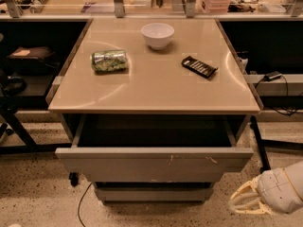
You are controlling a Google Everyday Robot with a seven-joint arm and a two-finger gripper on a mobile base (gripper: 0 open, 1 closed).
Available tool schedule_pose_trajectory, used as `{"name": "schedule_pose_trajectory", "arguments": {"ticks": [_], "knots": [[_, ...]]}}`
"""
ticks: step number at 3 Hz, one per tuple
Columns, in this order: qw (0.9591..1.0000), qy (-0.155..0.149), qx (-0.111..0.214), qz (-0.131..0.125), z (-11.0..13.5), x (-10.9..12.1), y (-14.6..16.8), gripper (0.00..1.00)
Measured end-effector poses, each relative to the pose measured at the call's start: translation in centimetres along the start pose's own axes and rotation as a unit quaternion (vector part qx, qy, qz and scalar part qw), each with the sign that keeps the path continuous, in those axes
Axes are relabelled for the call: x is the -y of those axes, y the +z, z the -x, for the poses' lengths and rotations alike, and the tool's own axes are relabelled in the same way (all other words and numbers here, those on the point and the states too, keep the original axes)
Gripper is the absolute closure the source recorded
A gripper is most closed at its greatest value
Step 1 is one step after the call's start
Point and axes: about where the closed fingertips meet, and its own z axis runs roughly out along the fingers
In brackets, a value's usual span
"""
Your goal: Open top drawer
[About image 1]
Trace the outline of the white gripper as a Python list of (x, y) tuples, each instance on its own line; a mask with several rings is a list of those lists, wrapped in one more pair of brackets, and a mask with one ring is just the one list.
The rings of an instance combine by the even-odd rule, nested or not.
[(284, 167), (264, 171), (259, 178), (255, 177), (241, 185), (230, 197), (229, 206), (235, 213), (245, 215), (295, 212), (303, 207), (302, 168)]

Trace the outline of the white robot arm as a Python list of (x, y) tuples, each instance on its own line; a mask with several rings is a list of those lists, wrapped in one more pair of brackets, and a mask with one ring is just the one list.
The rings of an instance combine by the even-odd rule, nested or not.
[(229, 206), (238, 214), (291, 214), (303, 207), (303, 162), (266, 170), (240, 186)]

